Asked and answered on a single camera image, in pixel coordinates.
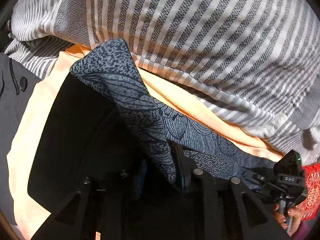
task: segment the striped blanket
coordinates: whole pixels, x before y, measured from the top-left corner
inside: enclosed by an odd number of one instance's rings
[[[121,37],[220,118],[304,165],[320,155],[320,23],[305,0],[19,0],[11,27],[6,53],[42,78],[70,43]]]

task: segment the peach fabric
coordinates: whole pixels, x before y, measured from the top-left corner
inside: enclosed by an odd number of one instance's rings
[[[14,200],[15,220],[26,240],[31,239],[50,215],[27,192],[32,163],[44,125],[70,67],[89,52],[88,48],[80,45],[74,45],[60,52],[50,76],[35,86],[7,155],[9,187]],[[262,139],[249,136],[236,125],[219,119],[187,91],[143,69],[138,70],[149,93],[161,102],[211,128],[244,152],[274,162],[282,158],[283,155],[280,152],[272,149]]]

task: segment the hand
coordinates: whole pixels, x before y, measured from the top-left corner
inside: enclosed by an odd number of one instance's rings
[[[275,204],[274,209],[273,209],[273,211],[274,211],[273,216],[278,221],[278,223],[282,226],[283,229],[287,229],[288,225],[286,224],[286,218],[284,215],[277,212],[278,209],[279,209],[279,204]],[[302,213],[297,208],[289,208],[288,209],[288,216],[293,217],[291,230],[289,232],[289,236],[292,236],[298,230],[298,228],[300,226]]]

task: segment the red packet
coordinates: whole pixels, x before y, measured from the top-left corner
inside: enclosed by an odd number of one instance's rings
[[[308,196],[297,208],[302,210],[302,220],[314,219],[320,206],[320,163],[305,166]]]

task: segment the purple sleeve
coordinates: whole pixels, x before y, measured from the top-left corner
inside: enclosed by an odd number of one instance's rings
[[[310,232],[310,227],[308,227],[308,225],[302,221],[297,232],[295,232],[293,234],[291,239],[292,240],[303,240],[307,237],[309,232]]]

